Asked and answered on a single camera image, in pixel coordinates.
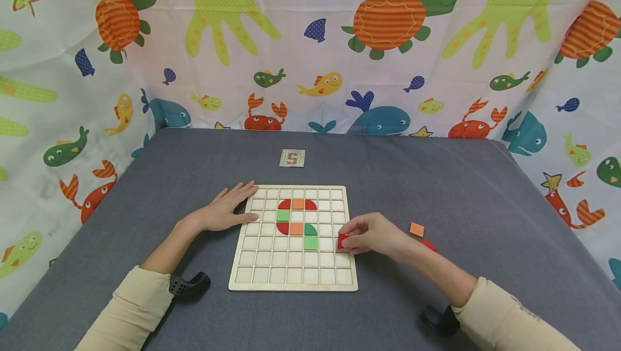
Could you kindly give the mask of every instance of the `green square tile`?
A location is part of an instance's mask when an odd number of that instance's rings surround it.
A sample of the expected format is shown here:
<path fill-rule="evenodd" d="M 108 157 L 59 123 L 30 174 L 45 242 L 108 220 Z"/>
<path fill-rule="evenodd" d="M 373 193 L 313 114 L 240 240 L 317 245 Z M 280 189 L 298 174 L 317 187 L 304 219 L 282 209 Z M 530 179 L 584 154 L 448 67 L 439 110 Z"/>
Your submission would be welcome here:
<path fill-rule="evenodd" d="M 277 222 L 288 222 L 289 221 L 289 213 L 288 209 L 279 209 L 277 213 L 275 213 L 275 221 Z"/>
<path fill-rule="evenodd" d="M 319 238 L 318 237 L 304 237 L 304 250 L 318 250 Z"/>

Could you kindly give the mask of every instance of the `yellow-green octopus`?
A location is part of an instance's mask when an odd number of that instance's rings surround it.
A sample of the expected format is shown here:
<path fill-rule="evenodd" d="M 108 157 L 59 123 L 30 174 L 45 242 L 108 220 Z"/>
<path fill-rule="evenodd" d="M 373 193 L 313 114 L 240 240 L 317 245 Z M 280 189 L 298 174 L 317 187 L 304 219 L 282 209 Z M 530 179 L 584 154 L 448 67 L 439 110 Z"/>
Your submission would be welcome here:
<path fill-rule="evenodd" d="M 473 69 L 480 68 L 494 42 L 498 28 L 502 24 L 506 24 L 507 50 L 505 57 L 512 58 L 518 50 L 522 25 L 529 16 L 533 21 L 539 41 L 542 43 L 549 41 L 551 33 L 548 20 L 548 3 L 552 1 L 554 0 L 487 0 L 483 12 L 461 28 L 444 48 L 442 57 L 453 57 L 474 34 L 486 29 L 472 60 Z"/>
<path fill-rule="evenodd" d="M 244 48 L 256 56 L 257 46 L 242 25 L 241 13 L 253 19 L 274 40 L 281 38 L 280 32 L 258 7 L 256 0 L 195 0 L 195 14 L 185 34 L 185 48 L 188 54 L 192 57 L 198 55 L 203 32 L 206 27 L 211 26 L 213 45 L 218 58 L 222 64 L 229 66 L 229 50 L 226 48 L 221 25 L 221 21 L 225 21 Z"/>

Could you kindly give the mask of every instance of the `right hand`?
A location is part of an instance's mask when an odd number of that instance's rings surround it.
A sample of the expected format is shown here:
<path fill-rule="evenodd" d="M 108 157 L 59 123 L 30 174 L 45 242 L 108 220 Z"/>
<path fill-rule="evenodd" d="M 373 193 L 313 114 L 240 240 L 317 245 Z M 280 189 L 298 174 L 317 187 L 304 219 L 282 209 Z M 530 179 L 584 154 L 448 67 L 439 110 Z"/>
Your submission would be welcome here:
<path fill-rule="evenodd" d="M 339 233 L 349 236 L 342 244 L 347 252 L 353 254 L 373 250 L 393 257 L 404 242 L 412 240 L 379 212 L 354 217 Z"/>

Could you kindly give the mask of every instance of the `yellow fish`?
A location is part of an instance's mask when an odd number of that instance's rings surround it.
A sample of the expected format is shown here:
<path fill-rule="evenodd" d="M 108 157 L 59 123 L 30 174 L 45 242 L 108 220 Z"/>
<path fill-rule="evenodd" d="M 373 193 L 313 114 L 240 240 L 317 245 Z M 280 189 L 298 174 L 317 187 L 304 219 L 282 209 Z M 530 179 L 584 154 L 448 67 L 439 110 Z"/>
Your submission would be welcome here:
<path fill-rule="evenodd" d="M 318 76 L 315 79 L 315 86 L 304 88 L 299 85 L 300 94 L 307 94 L 309 97 L 324 97 L 338 91 L 343 85 L 343 77 L 338 72 L 330 72 L 326 76 Z"/>
<path fill-rule="evenodd" d="M 119 126 L 116 129 L 107 127 L 103 131 L 107 131 L 111 137 L 119 134 L 123 130 L 127 129 L 129 123 L 132 121 L 132 115 L 134 115 L 134 104 L 128 94 L 122 93 L 119 95 L 117 105 L 114 106 L 114 114 L 119 119 Z"/>

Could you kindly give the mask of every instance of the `wooden puzzle board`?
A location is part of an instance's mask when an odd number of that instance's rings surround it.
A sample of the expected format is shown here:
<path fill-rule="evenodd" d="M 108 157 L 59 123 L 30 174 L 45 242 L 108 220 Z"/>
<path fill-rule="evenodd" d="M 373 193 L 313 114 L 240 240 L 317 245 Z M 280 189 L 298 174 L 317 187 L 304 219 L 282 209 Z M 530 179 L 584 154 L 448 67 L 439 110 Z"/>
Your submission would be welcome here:
<path fill-rule="evenodd" d="M 259 185 L 245 212 L 229 280 L 233 291 L 356 291 L 356 262 L 336 249 L 349 217 L 343 186 Z"/>

